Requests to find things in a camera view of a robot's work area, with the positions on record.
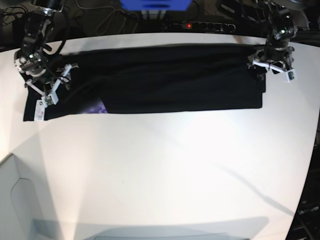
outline black cable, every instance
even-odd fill
[[[244,20],[246,21],[246,23],[247,23],[249,26],[253,27],[253,28],[259,27],[259,25],[254,24],[254,23],[252,23],[252,22],[250,21],[248,15],[247,15],[247,11],[246,11],[246,9],[245,9],[244,0],[239,0],[239,4],[240,4],[240,8],[241,8],[241,13],[242,13],[243,18],[244,18]]]
[[[42,61],[42,64],[44,65],[45,69],[52,75],[52,77],[54,77],[55,79],[57,80],[60,80],[60,78],[63,78],[63,79],[67,79],[69,82],[71,82],[71,80],[69,78],[67,78],[66,76],[57,76],[53,71],[51,71],[50,67],[48,66],[44,56],[41,54],[39,54],[40,56],[40,59]]]
[[[310,240],[316,240],[316,238],[314,237],[314,235],[311,233],[310,229],[307,227],[307,225],[304,223],[304,221],[302,221],[302,219],[300,218],[300,216],[296,215],[297,219],[299,220],[299,222],[301,223],[301,225],[303,226],[304,230],[306,231],[306,233],[308,234]]]
[[[66,41],[68,40],[68,37],[69,37],[69,31],[70,31],[70,21],[69,21],[69,18],[68,18],[68,14],[67,12],[63,9],[62,10],[62,14],[64,16],[64,19],[65,19],[65,34],[64,34],[64,38],[59,46],[59,48],[57,49],[57,51],[53,54],[55,56],[58,56],[61,52],[61,50],[64,48],[65,44],[66,44]]]
[[[8,13],[8,14],[10,14],[10,13],[12,13],[13,11],[14,11],[14,9],[12,8],[11,9],[11,11],[9,11],[9,12],[7,12],[7,10],[9,9],[9,7],[7,7],[4,11],[3,11],[3,13]],[[8,20],[8,16],[7,17],[4,17],[2,20],[3,20],[3,22],[6,24],[6,21]]]
[[[131,16],[129,14],[126,14],[126,13],[123,13],[123,12],[119,12],[121,15],[123,15],[124,17],[126,17],[127,19],[129,20],[133,20],[133,21],[136,21],[137,23],[139,23],[140,19],[139,18],[136,18],[134,16]]]
[[[23,7],[21,7],[21,6],[9,6],[9,7],[6,8],[6,10],[8,10],[8,9],[12,9],[12,10],[14,10],[14,9],[21,9],[21,10],[24,11],[25,14],[27,13],[26,8],[23,8]]]
[[[44,95],[45,96],[48,96],[48,89],[47,89],[47,87],[46,87],[46,85],[45,84],[42,84],[42,86],[43,86],[43,92],[44,92]]]
[[[25,5],[23,5],[23,4],[19,4],[19,5],[25,10],[26,13],[29,12]]]
[[[194,0],[192,0],[192,2],[195,3],[197,10],[196,10],[196,15],[192,19],[190,19],[190,22],[195,21],[200,15],[200,6],[199,6],[199,4]]]
[[[84,30],[84,26],[79,22],[79,20],[81,20],[81,18],[82,18],[83,16],[85,16],[85,15],[86,15],[85,10],[79,9],[78,11],[76,11],[76,12],[73,14],[72,18],[69,19],[69,20],[70,20],[70,21],[74,21],[82,30]]]
[[[66,10],[66,14],[69,15],[69,13],[70,13],[70,7],[68,7],[68,6],[63,6],[63,8],[64,8],[64,9],[67,9],[67,10]]]
[[[2,26],[2,22],[3,22],[3,20],[2,20],[2,17],[0,17],[0,47],[2,48],[3,46],[2,46],[2,44],[4,43],[4,41],[3,41],[3,39],[4,39],[4,28],[3,28],[3,26]]]
[[[86,91],[90,91],[95,87],[96,82],[99,80],[93,80],[93,81],[86,81],[80,86],[78,86],[76,89],[74,89],[64,100],[63,103],[69,102],[74,96],[76,96],[78,93],[80,93],[83,89],[86,89]]]
[[[18,16],[15,13],[1,13],[1,16],[14,16],[14,20],[18,19]]]
[[[296,43],[304,43],[306,40],[311,40],[311,41],[318,41],[320,42],[320,39],[311,39],[313,36],[320,36],[320,31],[303,31],[299,32],[295,38],[293,38],[291,41],[296,42]]]
[[[320,29],[319,28],[311,28],[311,27],[307,27],[307,26],[298,26],[297,27],[298,29],[307,29],[307,30],[309,30],[309,31],[318,31],[318,32],[320,32]]]
[[[261,19],[260,19],[260,16],[259,16],[259,13],[258,13],[258,10],[257,10],[257,9],[255,10],[255,13],[256,13],[256,15],[257,15],[257,17],[258,17],[258,19],[259,19],[259,24],[262,24],[262,21],[261,21]],[[264,28],[261,27],[261,35],[260,35],[260,38],[263,37],[263,34],[264,34]]]

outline cable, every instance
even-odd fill
[[[64,79],[67,79],[69,82],[71,82],[71,80],[70,80],[69,78],[67,78],[66,76],[57,76],[53,71],[51,71],[51,69],[49,68],[48,64],[46,63],[46,60],[45,60],[45,58],[44,58],[44,56],[43,56],[42,53],[40,53],[39,56],[40,56],[40,59],[41,59],[41,61],[42,61],[42,64],[44,65],[45,69],[46,69],[55,79],[61,81],[60,78],[64,78]]]
[[[196,20],[196,19],[199,17],[199,15],[200,15],[200,7],[199,7],[199,4],[198,4],[196,1],[194,1],[194,0],[192,0],[192,2],[195,3],[197,11],[196,11],[196,15],[195,15],[192,19],[190,19],[190,22],[193,22],[194,20]]]
[[[246,21],[246,23],[247,23],[249,26],[254,27],[254,28],[259,27],[259,25],[254,24],[254,23],[252,23],[252,22],[250,21],[248,15],[247,15],[247,11],[246,11],[246,9],[245,9],[244,0],[239,0],[239,4],[240,4],[240,8],[241,8],[241,13],[242,13],[243,18],[244,18],[244,20]]]
[[[117,34],[121,33],[122,30],[125,30],[125,25],[126,25],[126,22],[127,22],[127,18],[130,18],[131,15],[136,15],[137,16],[137,19],[134,19],[135,21],[137,21],[136,25],[134,26],[133,28],[133,31],[132,33],[135,33],[137,27],[138,27],[138,19],[139,19],[139,15],[136,13],[136,12],[129,12],[128,14],[122,10],[122,9],[115,9],[113,6],[98,6],[98,7],[86,7],[86,6],[82,6],[79,4],[79,0],[75,0],[75,3],[76,5],[80,8],[80,9],[84,9],[84,10],[98,10],[98,9],[111,9],[112,12],[110,12],[102,21],[101,23],[99,23],[97,25],[97,27],[95,28],[95,35],[97,36],[103,36],[107,33],[109,27],[110,27],[110,24],[112,22],[112,20],[114,19],[114,16],[116,15],[116,13],[120,13],[122,14],[125,19],[123,20],[123,23],[119,29],[119,31],[117,32]],[[104,27],[104,29],[102,29],[101,31],[99,31],[102,26],[105,24],[106,26]]]
[[[86,15],[85,10],[83,9],[79,9],[77,10],[71,19],[69,19],[70,21],[74,21],[82,30],[84,29],[84,26],[79,22],[79,20],[81,20],[81,18]]]
[[[304,230],[306,231],[306,233],[308,234],[310,240],[316,240],[315,237],[313,236],[313,234],[311,233],[310,229],[307,227],[307,225],[302,221],[302,219],[300,218],[300,216],[296,216],[299,220],[299,222],[301,223],[301,225],[303,226]]]
[[[2,46],[2,44],[4,43],[4,41],[3,41],[3,39],[4,39],[4,28],[2,27],[2,18],[0,17],[0,48],[2,49],[3,48],[3,46]]]
[[[320,42],[320,39],[312,39],[312,37],[318,37],[320,36],[320,30],[309,30],[309,31],[303,31],[303,32],[299,32],[299,34],[297,34],[297,36],[295,38],[293,38],[291,41],[292,42],[296,42],[296,43],[307,43],[304,41],[310,40],[310,41],[314,41],[314,42]]]
[[[58,56],[60,54],[61,50],[64,48],[64,46],[66,44],[66,41],[68,40],[69,32],[70,32],[70,22],[69,22],[69,18],[68,18],[67,12],[65,10],[62,10],[62,14],[63,14],[64,19],[65,19],[65,34],[64,34],[64,38],[63,38],[59,48],[53,54],[55,56]]]
[[[13,23],[15,20],[17,20],[18,19],[17,14],[24,15],[28,12],[28,9],[24,5],[22,5],[22,4],[19,4],[19,5],[21,5],[21,6],[17,6],[17,5],[16,6],[9,6],[3,11],[2,14],[0,14],[1,16],[4,16],[2,18],[2,23],[1,23],[2,26],[7,26],[7,25]],[[23,12],[21,12],[21,11],[14,12],[15,9],[22,10]],[[10,16],[14,16],[14,20],[7,22],[7,20],[9,19]]]
[[[68,6],[63,6],[63,9],[67,9],[67,10],[66,10],[66,14],[69,15],[69,13],[70,13],[70,7],[68,7]]]
[[[262,21],[261,21],[261,19],[260,19],[260,16],[259,16],[259,13],[258,13],[258,10],[257,10],[257,9],[255,10],[255,13],[256,13],[256,15],[258,16],[259,23],[261,24]],[[261,27],[261,36],[260,36],[261,38],[263,37],[263,34],[264,34],[264,28]]]
[[[76,96],[78,93],[81,92],[81,90],[83,89],[88,89],[91,85],[94,86],[94,82],[96,81],[86,81],[83,84],[81,84],[79,87],[77,87],[76,89],[74,89],[70,94],[68,94],[68,96],[63,100],[63,103],[67,103],[69,102],[74,96]]]
[[[211,15],[207,10],[204,10],[204,12],[205,12],[207,15]]]
[[[113,6],[98,6],[98,7],[86,7],[86,6],[81,6],[79,4],[78,0],[75,0],[76,5],[81,8],[81,9],[87,9],[87,10],[95,10],[95,9],[113,9],[115,10],[115,8]]]
[[[309,27],[310,27],[310,25],[309,25],[309,20],[308,20],[308,17],[307,17],[307,15],[306,15],[305,11],[300,10],[300,13],[301,13],[301,15],[304,17],[304,19],[305,19],[305,25],[307,26],[307,28],[309,28]]]

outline blue box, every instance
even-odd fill
[[[121,0],[122,7],[129,11],[170,10],[185,11],[192,0]]]

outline black equipment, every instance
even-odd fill
[[[248,57],[249,67],[256,66],[272,69],[274,73],[285,73],[288,81],[296,78],[295,70],[292,68],[292,52],[294,49],[288,46],[291,38],[294,38],[297,28],[294,25],[289,9],[303,9],[317,0],[255,0],[258,6],[257,18],[252,17],[250,8],[246,7],[243,0],[239,0],[240,12],[237,17],[245,22],[248,28],[262,28],[266,33],[266,43],[257,46],[255,54]],[[0,0],[0,8],[5,8],[26,2],[25,0]],[[59,61],[60,51],[68,39],[69,24],[68,16],[63,11],[63,0],[33,0],[31,2],[36,10],[28,15],[25,25],[25,35],[22,40],[21,49],[15,54],[15,66],[18,71],[29,76],[26,86],[33,88],[42,96],[44,105],[50,106],[58,103],[59,99],[56,90],[60,84],[67,89],[70,87],[70,70],[76,68],[76,64],[67,64],[63,69],[53,69],[54,63]],[[66,34],[59,49],[48,54],[44,50],[51,52],[51,48],[46,44],[48,36],[54,28],[54,14],[61,12],[66,19]],[[191,27],[192,23],[185,23],[183,30]],[[213,33],[237,33],[237,25],[232,23],[209,23],[194,22],[194,28],[199,31]]]

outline black t-shirt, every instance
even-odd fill
[[[198,44],[99,50],[63,56],[77,63],[71,90],[61,85],[59,102],[45,120],[70,114],[146,114],[258,109],[265,78],[248,69],[252,46]],[[28,88],[24,121],[33,121],[41,96]]]

